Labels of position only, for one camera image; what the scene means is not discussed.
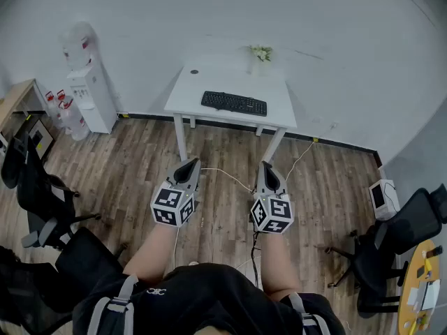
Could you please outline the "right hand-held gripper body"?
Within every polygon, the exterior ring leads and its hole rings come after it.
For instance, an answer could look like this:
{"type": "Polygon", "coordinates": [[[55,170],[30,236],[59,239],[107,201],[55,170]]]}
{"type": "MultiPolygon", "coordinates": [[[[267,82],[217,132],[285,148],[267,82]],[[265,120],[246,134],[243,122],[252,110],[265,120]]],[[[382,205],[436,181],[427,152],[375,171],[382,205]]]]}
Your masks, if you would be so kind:
{"type": "Polygon", "coordinates": [[[255,232],[283,234],[294,222],[289,194],[285,188],[273,192],[255,192],[250,209],[255,232]]]}

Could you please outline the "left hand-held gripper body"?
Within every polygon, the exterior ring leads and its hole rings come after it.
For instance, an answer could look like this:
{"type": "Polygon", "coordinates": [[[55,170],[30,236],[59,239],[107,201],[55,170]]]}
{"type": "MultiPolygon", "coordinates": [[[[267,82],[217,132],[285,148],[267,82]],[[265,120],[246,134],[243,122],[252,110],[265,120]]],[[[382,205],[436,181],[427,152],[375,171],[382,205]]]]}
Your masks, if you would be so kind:
{"type": "Polygon", "coordinates": [[[164,180],[150,204],[154,221],[175,228],[182,227],[196,211],[197,194],[197,181],[176,184],[164,180]]]}

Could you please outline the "black keyboard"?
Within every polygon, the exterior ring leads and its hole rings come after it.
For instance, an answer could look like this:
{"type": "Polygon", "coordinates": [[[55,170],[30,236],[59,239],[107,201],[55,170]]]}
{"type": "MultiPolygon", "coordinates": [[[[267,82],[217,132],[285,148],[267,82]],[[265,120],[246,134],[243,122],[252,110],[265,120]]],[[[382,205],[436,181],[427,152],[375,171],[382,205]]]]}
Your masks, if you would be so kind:
{"type": "Polygon", "coordinates": [[[268,113],[267,103],[263,100],[224,92],[205,91],[200,103],[215,110],[226,110],[260,117],[266,117],[268,113]]]}

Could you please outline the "person's left forearm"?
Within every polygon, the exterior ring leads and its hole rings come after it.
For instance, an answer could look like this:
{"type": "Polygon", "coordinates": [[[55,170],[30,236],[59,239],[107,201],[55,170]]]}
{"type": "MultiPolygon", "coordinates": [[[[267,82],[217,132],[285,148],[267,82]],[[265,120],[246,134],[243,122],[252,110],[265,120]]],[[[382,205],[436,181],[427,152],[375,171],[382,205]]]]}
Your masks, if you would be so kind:
{"type": "Polygon", "coordinates": [[[157,223],[126,264],[123,273],[148,284],[161,282],[173,254],[178,228],[157,223]]]}

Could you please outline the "person's right forearm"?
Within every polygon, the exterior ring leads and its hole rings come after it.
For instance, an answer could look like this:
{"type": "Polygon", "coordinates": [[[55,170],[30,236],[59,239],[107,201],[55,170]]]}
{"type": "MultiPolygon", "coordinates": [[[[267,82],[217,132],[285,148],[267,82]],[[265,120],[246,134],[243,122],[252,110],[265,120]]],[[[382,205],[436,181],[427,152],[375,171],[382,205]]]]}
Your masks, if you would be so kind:
{"type": "Polygon", "coordinates": [[[276,302],[300,291],[298,273],[282,234],[261,234],[261,282],[264,293],[276,302]]]}

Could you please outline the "white table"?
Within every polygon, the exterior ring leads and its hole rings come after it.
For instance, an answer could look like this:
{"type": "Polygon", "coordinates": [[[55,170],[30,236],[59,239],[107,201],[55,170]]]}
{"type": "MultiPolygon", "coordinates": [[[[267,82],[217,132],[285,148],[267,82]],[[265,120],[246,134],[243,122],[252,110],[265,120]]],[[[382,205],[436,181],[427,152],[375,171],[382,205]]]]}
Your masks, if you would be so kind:
{"type": "Polygon", "coordinates": [[[168,97],[164,110],[173,115],[177,145],[182,161],[188,158],[184,136],[184,117],[254,124],[259,130],[267,127],[276,128],[262,157],[267,162],[272,159],[286,131],[297,128],[284,78],[277,75],[252,76],[245,70],[230,68],[218,61],[205,63],[190,61],[186,63],[168,97]],[[191,70],[198,70],[198,74],[190,74],[191,70]],[[205,91],[226,92],[265,101],[268,107],[267,116],[260,117],[225,110],[217,111],[205,107],[200,104],[205,91]]]}

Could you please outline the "person's black shirt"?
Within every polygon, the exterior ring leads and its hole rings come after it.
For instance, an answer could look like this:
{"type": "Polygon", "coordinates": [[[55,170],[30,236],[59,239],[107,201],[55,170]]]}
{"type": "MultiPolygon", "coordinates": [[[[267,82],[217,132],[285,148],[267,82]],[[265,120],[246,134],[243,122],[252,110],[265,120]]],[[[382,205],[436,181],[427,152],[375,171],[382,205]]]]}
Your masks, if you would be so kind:
{"type": "Polygon", "coordinates": [[[73,335],[346,335],[328,300],[301,293],[270,299],[238,270],[179,267],[160,283],[115,274],[100,280],[73,312],[73,335]]]}

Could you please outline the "black mesh office chair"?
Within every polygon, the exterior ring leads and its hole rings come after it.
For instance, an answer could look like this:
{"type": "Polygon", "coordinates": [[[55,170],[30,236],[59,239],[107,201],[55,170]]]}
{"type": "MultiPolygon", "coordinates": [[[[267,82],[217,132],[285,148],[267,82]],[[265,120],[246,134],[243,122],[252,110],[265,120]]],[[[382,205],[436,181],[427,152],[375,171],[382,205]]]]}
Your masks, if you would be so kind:
{"type": "Polygon", "coordinates": [[[87,228],[72,236],[54,265],[22,262],[0,246],[0,321],[29,335],[52,335],[101,278],[122,272],[118,258],[125,248],[111,253],[87,228]]]}

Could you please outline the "white box device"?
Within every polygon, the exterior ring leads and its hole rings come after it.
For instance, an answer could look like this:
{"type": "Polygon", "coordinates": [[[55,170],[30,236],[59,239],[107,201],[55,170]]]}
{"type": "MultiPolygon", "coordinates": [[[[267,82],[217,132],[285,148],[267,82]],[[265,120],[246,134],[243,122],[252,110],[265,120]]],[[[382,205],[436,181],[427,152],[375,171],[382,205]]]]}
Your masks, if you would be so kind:
{"type": "Polygon", "coordinates": [[[393,180],[378,180],[369,187],[369,195],[376,220],[387,221],[400,210],[393,180]]]}

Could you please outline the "white water dispenser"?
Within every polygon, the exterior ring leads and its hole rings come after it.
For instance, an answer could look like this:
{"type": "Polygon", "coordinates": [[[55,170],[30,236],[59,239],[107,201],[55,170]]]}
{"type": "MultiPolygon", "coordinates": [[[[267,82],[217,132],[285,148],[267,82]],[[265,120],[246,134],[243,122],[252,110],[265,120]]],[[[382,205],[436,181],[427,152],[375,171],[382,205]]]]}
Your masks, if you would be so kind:
{"type": "Polygon", "coordinates": [[[72,70],[67,80],[73,99],[90,131],[111,134],[117,111],[101,66],[91,62],[80,70],[72,70]]]}

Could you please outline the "white vase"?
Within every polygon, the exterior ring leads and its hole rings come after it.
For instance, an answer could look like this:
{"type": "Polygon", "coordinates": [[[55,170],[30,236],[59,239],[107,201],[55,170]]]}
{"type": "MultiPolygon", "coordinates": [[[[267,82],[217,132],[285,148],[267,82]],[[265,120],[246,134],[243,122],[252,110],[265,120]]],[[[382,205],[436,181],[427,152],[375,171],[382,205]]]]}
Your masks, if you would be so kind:
{"type": "Polygon", "coordinates": [[[270,74],[271,62],[261,61],[256,56],[250,56],[247,73],[252,76],[264,77],[270,74]]]}

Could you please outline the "large clear water jug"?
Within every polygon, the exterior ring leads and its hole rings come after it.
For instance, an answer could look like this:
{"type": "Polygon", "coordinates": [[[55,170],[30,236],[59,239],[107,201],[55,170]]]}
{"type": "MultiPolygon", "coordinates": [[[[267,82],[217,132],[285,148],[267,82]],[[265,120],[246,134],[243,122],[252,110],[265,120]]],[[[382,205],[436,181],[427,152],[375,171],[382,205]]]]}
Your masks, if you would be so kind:
{"type": "Polygon", "coordinates": [[[88,125],[72,98],[59,101],[59,113],[66,130],[75,141],[83,140],[88,136],[88,125]]]}

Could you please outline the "white flower bouquet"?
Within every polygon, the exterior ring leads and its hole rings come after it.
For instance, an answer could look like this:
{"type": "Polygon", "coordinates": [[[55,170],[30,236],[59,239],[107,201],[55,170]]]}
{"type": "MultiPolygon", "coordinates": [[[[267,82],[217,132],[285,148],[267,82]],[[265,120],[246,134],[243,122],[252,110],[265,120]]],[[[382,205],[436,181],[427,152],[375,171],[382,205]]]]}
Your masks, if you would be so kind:
{"type": "Polygon", "coordinates": [[[273,49],[270,46],[248,45],[246,49],[259,61],[271,61],[273,49]]]}

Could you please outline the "small red-capped water jug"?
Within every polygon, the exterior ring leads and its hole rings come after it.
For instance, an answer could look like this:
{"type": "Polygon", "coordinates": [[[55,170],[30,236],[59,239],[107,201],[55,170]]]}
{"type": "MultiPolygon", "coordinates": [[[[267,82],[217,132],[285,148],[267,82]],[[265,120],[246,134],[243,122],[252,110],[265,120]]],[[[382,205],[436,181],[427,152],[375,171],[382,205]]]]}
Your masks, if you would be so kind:
{"type": "Polygon", "coordinates": [[[72,99],[66,95],[63,89],[57,92],[57,101],[58,101],[58,108],[61,110],[66,110],[67,108],[70,107],[72,103],[72,99]]]}
{"type": "Polygon", "coordinates": [[[48,114],[51,117],[53,124],[57,128],[61,128],[62,120],[61,120],[60,113],[59,113],[59,107],[56,103],[56,100],[54,99],[53,93],[51,91],[47,92],[45,94],[45,99],[46,99],[46,103],[47,103],[48,114]]]}

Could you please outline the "black framed board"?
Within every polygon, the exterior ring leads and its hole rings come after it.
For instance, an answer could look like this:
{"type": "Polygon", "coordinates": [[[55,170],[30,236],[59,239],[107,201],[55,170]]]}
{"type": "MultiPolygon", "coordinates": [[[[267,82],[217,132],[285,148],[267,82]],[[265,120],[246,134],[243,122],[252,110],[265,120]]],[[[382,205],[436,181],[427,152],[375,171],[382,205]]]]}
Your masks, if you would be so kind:
{"type": "Polygon", "coordinates": [[[54,144],[54,138],[40,119],[37,119],[29,131],[29,136],[41,160],[44,160],[54,144]]]}

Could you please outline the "round yellow table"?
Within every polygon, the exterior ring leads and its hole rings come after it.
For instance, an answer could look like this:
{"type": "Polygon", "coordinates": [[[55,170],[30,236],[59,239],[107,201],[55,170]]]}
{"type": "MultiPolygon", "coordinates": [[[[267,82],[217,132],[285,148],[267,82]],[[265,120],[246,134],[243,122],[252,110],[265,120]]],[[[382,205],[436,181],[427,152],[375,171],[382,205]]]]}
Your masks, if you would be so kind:
{"type": "Polygon", "coordinates": [[[421,281],[441,280],[439,273],[439,256],[434,255],[435,245],[426,240],[417,245],[404,277],[397,312],[398,335],[424,335],[430,327],[430,320],[436,307],[426,311],[413,311],[407,305],[411,288],[418,288],[421,281]]]}

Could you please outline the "clear dispenser water bottle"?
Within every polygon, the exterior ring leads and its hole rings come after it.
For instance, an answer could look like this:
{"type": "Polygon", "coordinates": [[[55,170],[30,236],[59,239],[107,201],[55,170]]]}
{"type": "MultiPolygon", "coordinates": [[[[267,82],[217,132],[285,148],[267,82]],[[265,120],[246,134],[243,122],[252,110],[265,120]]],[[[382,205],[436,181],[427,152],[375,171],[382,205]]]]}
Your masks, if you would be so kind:
{"type": "Polygon", "coordinates": [[[95,33],[88,22],[76,22],[59,35],[59,42],[70,70],[80,70],[98,59],[95,33]]]}

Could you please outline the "white papers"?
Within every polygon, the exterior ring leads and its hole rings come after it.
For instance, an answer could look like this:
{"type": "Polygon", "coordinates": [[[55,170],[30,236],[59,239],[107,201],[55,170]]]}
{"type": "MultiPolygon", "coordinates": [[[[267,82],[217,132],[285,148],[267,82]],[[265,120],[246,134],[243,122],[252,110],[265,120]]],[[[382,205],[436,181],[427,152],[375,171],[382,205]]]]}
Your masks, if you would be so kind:
{"type": "Polygon", "coordinates": [[[411,288],[407,305],[411,306],[413,311],[426,311],[434,308],[439,296],[441,280],[421,281],[418,288],[411,288]]]}

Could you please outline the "wooden cabinet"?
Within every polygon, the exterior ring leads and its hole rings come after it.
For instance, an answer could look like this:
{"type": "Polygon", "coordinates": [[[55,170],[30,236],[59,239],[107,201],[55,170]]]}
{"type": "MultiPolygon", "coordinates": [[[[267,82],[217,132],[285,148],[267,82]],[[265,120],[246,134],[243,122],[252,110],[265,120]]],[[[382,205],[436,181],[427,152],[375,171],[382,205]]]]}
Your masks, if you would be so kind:
{"type": "Polygon", "coordinates": [[[47,112],[45,97],[42,95],[35,78],[14,84],[4,98],[0,99],[0,132],[19,106],[22,106],[22,111],[26,115],[31,112],[31,109],[24,102],[30,91],[35,93],[42,110],[47,112]]]}

